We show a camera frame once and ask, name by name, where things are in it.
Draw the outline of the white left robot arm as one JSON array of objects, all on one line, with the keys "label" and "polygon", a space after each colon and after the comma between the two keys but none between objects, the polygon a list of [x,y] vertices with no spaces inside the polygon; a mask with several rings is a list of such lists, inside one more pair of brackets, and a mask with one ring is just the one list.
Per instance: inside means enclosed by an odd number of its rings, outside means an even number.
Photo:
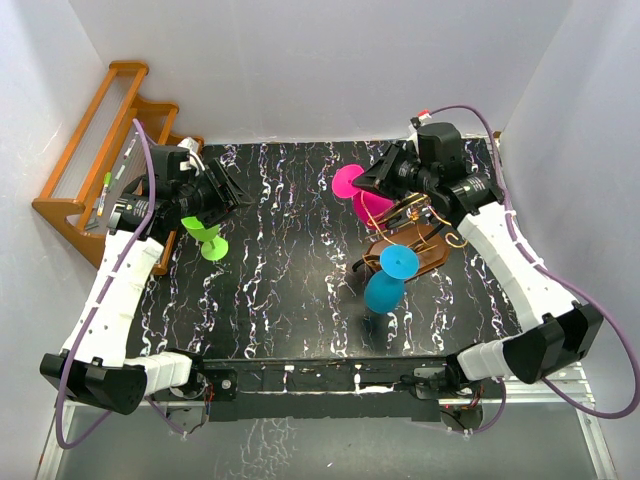
[{"label": "white left robot arm", "polygon": [[249,205],[220,162],[186,137],[150,148],[153,172],[126,185],[107,223],[105,248],[81,317],[40,374],[65,397],[123,415],[158,391],[194,399],[207,376],[186,353],[129,358],[126,344],[143,289],[169,234],[192,218],[212,228]]}]

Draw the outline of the green wine glass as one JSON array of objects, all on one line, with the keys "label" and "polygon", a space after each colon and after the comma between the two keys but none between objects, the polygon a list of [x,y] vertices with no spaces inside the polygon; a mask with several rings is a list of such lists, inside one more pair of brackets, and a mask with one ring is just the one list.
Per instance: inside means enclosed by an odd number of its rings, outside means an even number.
[{"label": "green wine glass", "polygon": [[229,250],[228,242],[219,235],[219,226],[205,227],[195,216],[181,220],[188,234],[200,243],[201,256],[211,262],[223,259]]}]

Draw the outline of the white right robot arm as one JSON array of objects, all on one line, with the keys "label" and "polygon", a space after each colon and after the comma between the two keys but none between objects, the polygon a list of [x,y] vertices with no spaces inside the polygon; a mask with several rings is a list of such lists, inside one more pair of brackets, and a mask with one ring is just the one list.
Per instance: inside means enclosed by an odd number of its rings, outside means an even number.
[{"label": "white right robot arm", "polygon": [[484,379],[514,376],[533,384],[581,361],[603,323],[593,305],[543,273],[543,260],[515,226],[497,151],[492,162],[491,174],[472,171],[459,130],[432,121],[424,110],[412,118],[410,136],[392,142],[354,181],[392,200],[409,193],[427,196],[436,214],[480,254],[514,308],[520,334],[448,357],[446,385],[460,397],[471,395]]}]

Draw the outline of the pink wine glass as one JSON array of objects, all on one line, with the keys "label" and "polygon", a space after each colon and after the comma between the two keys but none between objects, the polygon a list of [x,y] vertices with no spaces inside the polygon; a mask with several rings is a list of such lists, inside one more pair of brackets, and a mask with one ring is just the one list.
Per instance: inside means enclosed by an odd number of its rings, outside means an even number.
[{"label": "pink wine glass", "polygon": [[394,202],[356,187],[353,182],[363,172],[364,169],[357,164],[341,167],[332,178],[331,189],[335,197],[351,200],[358,218],[368,228],[375,229],[374,223],[379,224],[382,221],[384,214],[394,206]]}]

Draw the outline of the blue wine glass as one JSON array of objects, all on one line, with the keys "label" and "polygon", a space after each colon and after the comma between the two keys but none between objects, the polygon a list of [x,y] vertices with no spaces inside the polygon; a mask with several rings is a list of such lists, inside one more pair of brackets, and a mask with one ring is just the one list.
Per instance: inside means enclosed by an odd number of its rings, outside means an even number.
[{"label": "blue wine glass", "polygon": [[407,246],[386,247],[380,257],[380,270],[368,281],[364,291],[366,307],[376,314],[393,311],[405,293],[405,282],[419,270],[417,254]]}]

